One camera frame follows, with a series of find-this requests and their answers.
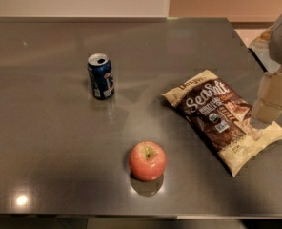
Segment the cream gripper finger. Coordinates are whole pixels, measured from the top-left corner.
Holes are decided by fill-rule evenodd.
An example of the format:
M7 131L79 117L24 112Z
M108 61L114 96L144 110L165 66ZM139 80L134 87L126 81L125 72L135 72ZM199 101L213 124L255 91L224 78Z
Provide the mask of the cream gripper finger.
M264 73L257 98L252 107L253 116L264 123L272 123L282 114L282 66L274 73Z

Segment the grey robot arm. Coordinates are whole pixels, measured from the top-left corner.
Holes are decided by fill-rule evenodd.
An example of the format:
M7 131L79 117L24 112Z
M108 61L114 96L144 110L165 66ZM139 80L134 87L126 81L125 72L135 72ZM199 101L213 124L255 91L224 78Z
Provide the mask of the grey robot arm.
M282 13L272 25L268 48L270 59L280 67L263 75L253 104L254 117L264 123L272 123L282 114Z

